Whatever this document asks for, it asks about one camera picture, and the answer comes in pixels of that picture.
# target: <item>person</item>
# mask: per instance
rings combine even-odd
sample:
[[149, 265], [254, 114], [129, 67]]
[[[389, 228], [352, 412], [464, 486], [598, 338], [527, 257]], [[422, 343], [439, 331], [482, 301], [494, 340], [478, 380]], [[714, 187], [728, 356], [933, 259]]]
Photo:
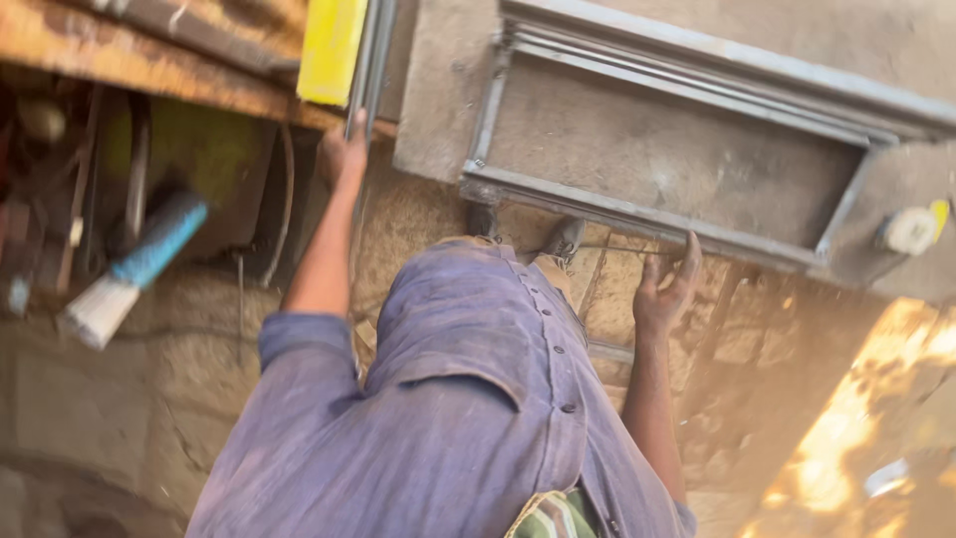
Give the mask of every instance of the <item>person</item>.
[[263, 323], [262, 378], [186, 536], [692, 536], [667, 334], [693, 293], [696, 236], [669, 286], [659, 259], [644, 263], [620, 416], [567, 301], [563, 269], [584, 222], [562, 221], [526, 267], [482, 207], [469, 212], [469, 236], [418, 253], [395, 277], [361, 389], [346, 322], [366, 162], [355, 132], [324, 138], [333, 194]]

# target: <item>brush handle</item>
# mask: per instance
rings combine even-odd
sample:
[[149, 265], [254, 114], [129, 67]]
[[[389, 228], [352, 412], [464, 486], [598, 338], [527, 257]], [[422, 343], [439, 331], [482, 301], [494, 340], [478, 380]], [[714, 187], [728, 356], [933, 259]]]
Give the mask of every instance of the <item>brush handle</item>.
[[148, 286], [206, 222], [209, 209], [195, 192], [172, 195], [146, 222], [140, 244], [115, 263], [113, 276], [139, 289]]

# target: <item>blue brush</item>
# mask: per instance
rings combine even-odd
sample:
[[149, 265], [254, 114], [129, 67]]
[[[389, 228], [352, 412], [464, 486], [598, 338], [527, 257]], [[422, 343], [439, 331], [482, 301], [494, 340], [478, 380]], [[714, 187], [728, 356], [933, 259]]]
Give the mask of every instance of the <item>blue brush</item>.
[[208, 206], [198, 194], [173, 194], [146, 220], [147, 232], [133, 252], [67, 305], [57, 318], [60, 329], [103, 350], [142, 290], [183, 250], [207, 215]]

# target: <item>brush bristles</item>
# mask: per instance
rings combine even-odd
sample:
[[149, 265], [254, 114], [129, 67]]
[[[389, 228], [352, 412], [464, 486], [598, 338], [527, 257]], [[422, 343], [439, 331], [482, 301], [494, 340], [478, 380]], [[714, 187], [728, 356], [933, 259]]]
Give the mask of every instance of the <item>brush bristles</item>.
[[139, 298], [138, 287], [105, 275], [67, 305], [56, 320], [61, 331], [72, 332], [87, 346], [102, 351]]

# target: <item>steel frame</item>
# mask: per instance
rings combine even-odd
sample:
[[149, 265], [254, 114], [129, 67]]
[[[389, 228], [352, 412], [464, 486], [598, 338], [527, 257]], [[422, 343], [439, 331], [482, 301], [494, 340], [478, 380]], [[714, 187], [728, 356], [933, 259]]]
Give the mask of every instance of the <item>steel frame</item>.
[[[697, 34], [579, 0], [500, 0], [491, 76], [462, 174], [461, 194], [511, 199], [615, 228], [683, 241], [693, 230], [711, 252], [786, 270], [824, 267], [833, 237], [888, 146], [956, 137], [956, 107], [866, 78]], [[736, 232], [674, 213], [487, 164], [515, 53], [704, 102], [864, 150], [813, 249]]]

